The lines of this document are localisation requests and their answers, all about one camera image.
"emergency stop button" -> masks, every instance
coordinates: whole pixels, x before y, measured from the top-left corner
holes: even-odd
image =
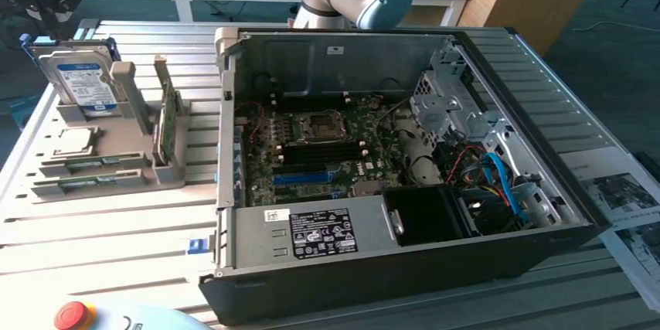
[[[89,316],[89,308],[79,301],[71,301],[61,306],[55,316],[55,327],[57,330],[80,329]]]

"green circuit board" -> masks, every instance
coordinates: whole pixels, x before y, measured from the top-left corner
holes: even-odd
[[[317,111],[296,114],[280,114],[272,109],[264,107],[261,116],[260,107],[252,107],[252,110],[244,110],[237,124],[247,128],[247,137],[244,141],[244,167],[245,167],[245,206],[267,206],[291,202],[313,201],[313,199],[340,199],[345,197],[367,196],[368,192],[357,192],[363,186],[373,188],[376,184],[384,187],[393,187],[399,183],[399,170],[389,164],[384,151],[391,150],[391,156],[399,153],[399,147],[395,144],[385,150],[379,145],[376,137],[376,122],[385,114],[389,106],[380,104],[379,97],[359,97],[357,102],[351,104],[343,111]],[[305,138],[303,125],[293,125],[289,138],[283,138],[276,130],[277,121],[289,121],[299,123],[304,119],[313,118],[313,115],[336,118],[340,121],[341,128],[336,132],[335,142],[363,141],[364,149],[368,155],[357,160],[349,160],[337,163],[325,164],[327,169],[333,173],[331,182],[304,183],[292,185],[273,185],[273,168],[280,165],[277,158],[277,145],[283,143],[301,144],[313,139]],[[328,136],[335,127],[321,126],[319,132]]]

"barcode sticker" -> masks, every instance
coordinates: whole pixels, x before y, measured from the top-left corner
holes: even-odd
[[[289,220],[288,209],[264,210],[264,220],[267,222],[279,222],[281,220]]]

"table leg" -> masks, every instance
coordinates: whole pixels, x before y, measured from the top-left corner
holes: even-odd
[[[440,26],[456,26],[457,20],[461,18],[463,9],[465,8],[465,2],[467,0],[452,0],[449,7],[444,11]]]
[[[192,0],[173,0],[176,3],[176,13],[179,13],[179,22],[195,22]]]

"hard disk drive label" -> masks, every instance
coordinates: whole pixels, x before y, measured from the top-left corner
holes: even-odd
[[[111,87],[100,80],[101,66],[97,63],[57,65],[61,78],[76,103],[87,110],[104,111],[116,107]]]
[[[327,257],[357,251],[348,209],[291,214],[289,224],[296,258]]]

